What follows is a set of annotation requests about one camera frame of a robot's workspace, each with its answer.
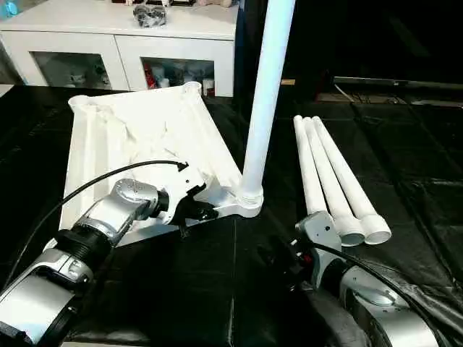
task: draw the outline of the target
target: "pipe cap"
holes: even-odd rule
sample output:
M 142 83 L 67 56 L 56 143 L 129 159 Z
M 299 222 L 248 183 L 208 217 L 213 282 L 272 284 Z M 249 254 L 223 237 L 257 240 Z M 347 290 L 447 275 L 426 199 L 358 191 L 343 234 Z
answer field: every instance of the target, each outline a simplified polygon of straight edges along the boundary
M 334 225 L 341 238 L 343 247 L 358 246 L 365 240 L 362 224 L 360 220 L 356 219 L 353 215 L 336 218 L 334 220 Z
M 391 229 L 380 215 L 367 215 L 360 222 L 365 231 L 366 244 L 382 244 L 392 236 Z

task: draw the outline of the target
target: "white pipe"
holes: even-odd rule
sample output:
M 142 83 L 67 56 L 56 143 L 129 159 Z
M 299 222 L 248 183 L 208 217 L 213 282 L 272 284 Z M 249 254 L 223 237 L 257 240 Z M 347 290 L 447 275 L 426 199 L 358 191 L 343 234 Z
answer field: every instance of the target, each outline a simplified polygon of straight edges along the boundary
M 333 168 L 318 138 L 312 119 L 304 118 L 304 125 L 318 177 L 320 178 L 336 231 L 341 237 L 342 245 L 346 247 L 357 246 L 365 239 L 360 221 L 353 216 L 350 210 L 346 197 L 342 192 L 341 186 L 339 186 Z
M 263 32 L 258 78 L 247 137 L 245 167 L 239 198 L 249 204 L 262 199 L 262 178 L 268 141 L 281 83 L 295 0 L 269 0 Z
M 321 190 L 317 169 L 313 161 L 309 140 L 305 134 L 304 121 L 301 116 L 293 118 L 296 132 L 297 152 L 299 153 L 299 165 L 301 167 L 302 185 L 304 187 L 305 207 L 307 214 L 311 215 L 319 211 L 327 211 L 325 198 Z
M 313 123 L 323 147 L 325 148 L 326 154 L 328 155 L 328 159 L 331 162 L 331 166 L 349 200 L 349 204 L 355 216 L 360 219 L 365 232 L 365 243 L 381 244 L 388 241 L 392 233 L 387 222 L 383 217 L 377 214 L 375 208 L 371 205 L 366 193 L 355 178 L 349 164 L 347 164 L 342 156 L 321 119 L 313 117 Z

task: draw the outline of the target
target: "glass cabinet door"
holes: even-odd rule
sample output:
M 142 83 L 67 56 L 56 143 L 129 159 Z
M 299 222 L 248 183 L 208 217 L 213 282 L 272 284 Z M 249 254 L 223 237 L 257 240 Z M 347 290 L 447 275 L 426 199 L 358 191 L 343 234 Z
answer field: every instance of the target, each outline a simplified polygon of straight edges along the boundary
M 233 96 L 234 41 L 116 35 L 130 90 L 188 81 L 203 94 Z
M 129 89 L 112 35 L 6 31 L 1 38 L 26 85 Z
M 111 89 L 100 54 L 31 52 L 50 87 Z
M 176 87 L 196 81 L 204 95 L 214 95 L 214 62 L 206 60 L 141 58 L 148 89 Z

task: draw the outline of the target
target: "vertical white pole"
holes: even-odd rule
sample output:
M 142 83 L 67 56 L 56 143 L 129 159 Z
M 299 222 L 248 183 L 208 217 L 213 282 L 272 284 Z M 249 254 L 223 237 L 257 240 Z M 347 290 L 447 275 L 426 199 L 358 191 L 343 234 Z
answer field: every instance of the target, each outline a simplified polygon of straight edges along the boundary
M 239 189 L 242 204 L 262 202 L 262 178 L 296 0 L 269 0 Z
M 315 212 L 327 211 L 317 169 L 313 161 L 312 150 L 310 150 L 309 139 L 305 133 L 304 121 L 301 116 L 295 116 L 293 122 L 307 214 L 312 215 Z

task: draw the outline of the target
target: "cable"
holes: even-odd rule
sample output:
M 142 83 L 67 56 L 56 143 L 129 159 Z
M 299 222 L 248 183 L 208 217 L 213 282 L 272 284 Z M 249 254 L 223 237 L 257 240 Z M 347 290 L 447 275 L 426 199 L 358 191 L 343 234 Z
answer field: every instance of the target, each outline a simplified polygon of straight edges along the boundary
M 95 179 L 92 179 L 91 181 L 87 182 L 86 184 L 82 185 L 81 187 L 77 188 L 74 190 L 71 194 L 69 194 L 67 197 L 65 197 L 63 200 L 61 200 L 58 204 L 56 204 L 54 207 L 50 209 L 50 211 L 37 223 L 35 228 L 33 229 L 32 233 L 30 233 L 29 237 L 27 238 L 27 241 L 25 242 L 24 246 L 21 249 L 20 255 L 17 257 L 15 260 L 12 269 L 9 271 L 7 280 L 5 281 L 5 284 L 2 288 L 2 291 L 7 288 L 9 283 L 12 280 L 12 277 L 14 273 L 16 272 L 16 269 L 21 262 L 21 259 L 24 257 L 24 253 L 26 252 L 27 248 L 29 247 L 30 242 L 33 240 L 34 236 L 37 234 L 38 229 L 50 218 L 51 215 L 53 215 L 61 206 L 63 206 L 66 202 L 70 201 L 73 197 L 76 195 L 80 194 L 84 190 L 86 190 L 88 187 L 93 186 L 94 184 L 97 184 L 99 181 L 103 181 L 104 179 L 107 179 L 108 177 L 114 176 L 116 174 L 120 174 L 121 172 L 130 170 L 132 168 L 138 168 L 140 166 L 148 166 L 148 165 L 158 165 L 158 164 L 166 164 L 166 165 L 175 165 L 178 166 L 179 169 L 185 168 L 187 164 L 185 163 L 180 163 L 178 161 L 173 161 L 173 160 L 148 160 L 148 161 L 142 161 L 140 163 L 135 163 L 135 164 L 130 164 L 127 166 L 123 166 L 121 168 L 118 168 L 113 171 L 109 171 L 108 173 L 105 173 L 104 175 L 101 175 Z
M 355 100 L 352 99 L 347 93 L 345 93 L 338 85 L 335 84 L 334 87 L 335 87 L 342 95 L 344 95 L 346 98 L 348 98 L 349 101 L 350 101 L 351 103 L 354 103 L 354 102 L 355 102 Z
M 392 290 L 394 290 L 398 295 L 400 295 L 407 303 L 408 305 L 414 309 L 418 315 L 421 317 L 421 319 L 428 325 L 428 327 L 433 331 L 434 337 L 438 341 L 439 346 L 447 346 L 447 343 L 445 343 L 442 340 L 442 337 L 439 334 L 439 330 L 436 327 L 436 325 L 432 322 L 435 320 L 433 316 L 431 316 L 425 309 L 423 309 L 422 305 L 417 303 L 411 296 L 409 296 L 407 293 L 405 293 L 403 290 L 400 289 L 398 285 L 395 283 L 392 283 L 388 278 L 384 277 L 380 273 L 378 273 L 376 270 L 372 269 L 371 266 L 366 265 L 364 262 L 361 260 L 358 260 L 356 257 L 352 257 L 348 254 L 345 254 L 343 252 L 338 251 L 337 249 L 325 246 L 324 244 L 317 244 L 315 242 L 310 242 L 310 246 L 321 249 L 325 252 L 331 253 L 336 255 L 337 257 L 340 257 L 344 260 L 347 260 L 351 262 L 352 264 L 360 267 L 362 270 L 366 271 L 370 275 L 372 275 L 374 278 L 377 280 L 380 280 L 381 282 L 385 283 L 387 286 L 389 286 Z

